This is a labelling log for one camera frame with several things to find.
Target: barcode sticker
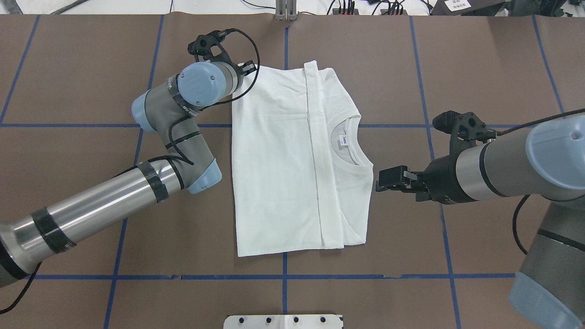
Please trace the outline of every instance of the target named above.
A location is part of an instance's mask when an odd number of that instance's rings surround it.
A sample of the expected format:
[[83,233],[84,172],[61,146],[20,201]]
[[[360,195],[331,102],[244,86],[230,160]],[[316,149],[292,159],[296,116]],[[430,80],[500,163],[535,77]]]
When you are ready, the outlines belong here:
[[339,135],[339,143],[340,143],[342,146],[348,146],[348,145],[349,145],[349,143],[347,142],[347,137],[346,137],[346,135]]
[[471,8],[471,5],[467,0],[446,0],[445,5],[450,11],[460,11],[461,9]]

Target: white label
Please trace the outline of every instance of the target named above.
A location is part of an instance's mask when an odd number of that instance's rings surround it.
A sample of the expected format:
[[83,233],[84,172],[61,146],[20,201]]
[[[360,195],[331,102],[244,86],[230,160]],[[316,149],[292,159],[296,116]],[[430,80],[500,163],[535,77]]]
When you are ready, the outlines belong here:
[[450,11],[460,11],[461,9],[471,8],[471,5],[467,0],[446,0],[445,5]]
[[347,137],[345,135],[339,135],[339,143],[342,146],[348,146],[349,143],[347,142]]

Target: brown table surface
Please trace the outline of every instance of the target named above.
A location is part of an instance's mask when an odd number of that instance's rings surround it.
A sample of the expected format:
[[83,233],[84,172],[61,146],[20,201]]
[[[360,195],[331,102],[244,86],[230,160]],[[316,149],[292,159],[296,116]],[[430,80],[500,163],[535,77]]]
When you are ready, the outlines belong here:
[[[0,15],[0,209],[14,222],[164,153],[130,105],[193,62],[198,34],[239,28],[263,65],[332,67],[362,113],[375,173],[446,155],[429,121],[475,112],[503,129],[585,105],[585,20],[273,15]],[[235,61],[253,59],[229,36]],[[536,328],[508,304],[524,258],[519,198],[442,207],[374,193],[367,243],[238,258],[230,106],[197,117],[223,180],[54,256],[2,328],[221,328],[232,314],[343,314],[346,328]],[[519,218],[529,246],[547,202]],[[24,281],[2,289],[11,303]]]

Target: white shirt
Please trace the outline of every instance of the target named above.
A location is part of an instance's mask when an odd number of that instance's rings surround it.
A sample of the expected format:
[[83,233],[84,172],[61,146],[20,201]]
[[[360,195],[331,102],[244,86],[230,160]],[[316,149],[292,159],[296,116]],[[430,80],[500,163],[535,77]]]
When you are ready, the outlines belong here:
[[360,118],[332,68],[260,68],[232,106],[238,256],[365,243],[373,165]]

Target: white floor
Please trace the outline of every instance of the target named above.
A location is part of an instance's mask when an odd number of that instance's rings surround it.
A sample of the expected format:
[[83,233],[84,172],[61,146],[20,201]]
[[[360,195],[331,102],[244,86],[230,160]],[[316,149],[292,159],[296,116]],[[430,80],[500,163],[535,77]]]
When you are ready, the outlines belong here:
[[[17,0],[24,13],[43,14],[51,13],[61,7],[73,3],[74,0]],[[275,6],[276,0],[248,0],[249,2],[262,6]],[[429,0],[431,5],[436,0]],[[297,11],[307,11],[324,15],[331,4],[330,0],[297,0]],[[422,0],[404,0],[404,9],[409,15],[428,15],[426,5]],[[380,14],[380,9],[385,8],[382,4],[375,15]],[[375,5],[369,5],[365,0],[356,0],[356,9],[362,15],[371,15]],[[565,3],[562,7],[565,12],[574,16],[585,17],[585,0],[581,6],[571,6]],[[65,12],[66,14],[161,14],[171,11],[186,13],[232,13],[247,14],[270,12],[273,9],[255,8],[242,2],[242,0],[89,0],[77,7]],[[0,2],[0,13],[8,13]]]

